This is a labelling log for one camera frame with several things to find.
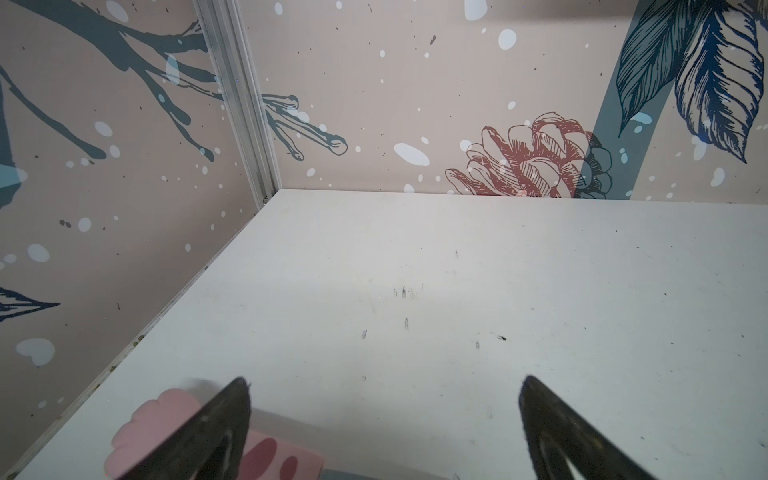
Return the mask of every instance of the wallpaper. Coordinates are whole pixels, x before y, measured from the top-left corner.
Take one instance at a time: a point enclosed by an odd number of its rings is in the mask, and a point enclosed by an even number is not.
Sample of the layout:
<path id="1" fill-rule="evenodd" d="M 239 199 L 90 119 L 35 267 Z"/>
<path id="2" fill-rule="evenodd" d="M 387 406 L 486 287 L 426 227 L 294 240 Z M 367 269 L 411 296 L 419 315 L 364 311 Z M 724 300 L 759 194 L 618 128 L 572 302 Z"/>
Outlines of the wallpaper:
<path id="1" fill-rule="evenodd" d="M 766 0 L 241 10 L 284 187 L 768 202 Z"/>
<path id="2" fill-rule="evenodd" d="M 191 0 L 0 0 L 0 43 L 5 472 L 256 206 Z"/>

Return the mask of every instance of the red flower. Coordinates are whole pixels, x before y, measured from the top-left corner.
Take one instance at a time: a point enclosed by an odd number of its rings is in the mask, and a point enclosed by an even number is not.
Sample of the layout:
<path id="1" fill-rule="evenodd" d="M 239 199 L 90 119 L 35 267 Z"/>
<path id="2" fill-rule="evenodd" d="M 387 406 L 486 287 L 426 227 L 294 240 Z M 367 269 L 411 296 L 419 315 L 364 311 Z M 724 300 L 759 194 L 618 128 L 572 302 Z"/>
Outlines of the red flower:
<path id="1" fill-rule="evenodd" d="M 605 198 L 611 154 L 576 120 L 550 112 L 533 125 L 516 125 L 503 138 L 492 127 L 467 150 L 468 174 L 445 176 L 459 193 L 507 197 Z"/>

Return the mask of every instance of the white table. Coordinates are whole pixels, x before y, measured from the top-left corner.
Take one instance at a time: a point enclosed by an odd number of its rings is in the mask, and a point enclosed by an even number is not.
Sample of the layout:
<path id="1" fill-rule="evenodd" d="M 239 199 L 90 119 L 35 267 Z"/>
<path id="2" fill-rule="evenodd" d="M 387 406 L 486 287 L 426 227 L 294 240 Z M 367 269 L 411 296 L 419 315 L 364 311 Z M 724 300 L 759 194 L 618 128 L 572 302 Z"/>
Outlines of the white table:
<path id="1" fill-rule="evenodd" d="M 18 478 L 104 478 L 142 402 L 236 376 L 329 468 L 534 478 L 527 374 L 659 479 L 768 478 L 767 234 L 765 206 L 282 190 Z"/>

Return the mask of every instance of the red spot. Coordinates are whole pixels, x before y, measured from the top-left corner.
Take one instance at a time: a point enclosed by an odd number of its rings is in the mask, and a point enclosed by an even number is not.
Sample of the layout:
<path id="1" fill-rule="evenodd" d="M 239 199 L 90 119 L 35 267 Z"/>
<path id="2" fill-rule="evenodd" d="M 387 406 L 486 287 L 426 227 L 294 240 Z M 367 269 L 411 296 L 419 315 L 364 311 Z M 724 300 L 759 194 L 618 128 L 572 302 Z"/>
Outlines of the red spot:
<path id="1" fill-rule="evenodd" d="M 280 480 L 293 480 L 297 468 L 299 468 L 299 459 L 294 456 L 286 458 L 283 466 L 280 467 Z"/>
<path id="2" fill-rule="evenodd" d="M 240 461 L 240 472 L 237 474 L 237 480 L 256 480 L 264 475 L 264 472 L 270 467 L 270 463 L 275 459 L 276 452 L 277 442 L 275 439 L 264 439 L 259 442 Z"/>

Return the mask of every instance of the pink block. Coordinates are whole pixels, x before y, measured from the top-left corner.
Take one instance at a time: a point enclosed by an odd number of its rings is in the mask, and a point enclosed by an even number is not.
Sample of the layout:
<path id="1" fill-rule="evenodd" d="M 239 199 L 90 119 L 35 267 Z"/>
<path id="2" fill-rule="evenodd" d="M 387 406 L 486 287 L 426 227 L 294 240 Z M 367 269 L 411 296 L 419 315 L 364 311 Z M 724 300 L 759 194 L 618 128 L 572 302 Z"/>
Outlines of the pink block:
<path id="1" fill-rule="evenodd" d="M 192 395 L 179 389 L 145 402 L 114 435 L 114 451 L 104 462 L 104 472 L 111 478 L 123 475 L 200 407 Z M 322 456 L 255 430 L 248 430 L 243 451 L 237 480 L 316 480 L 323 469 Z"/>

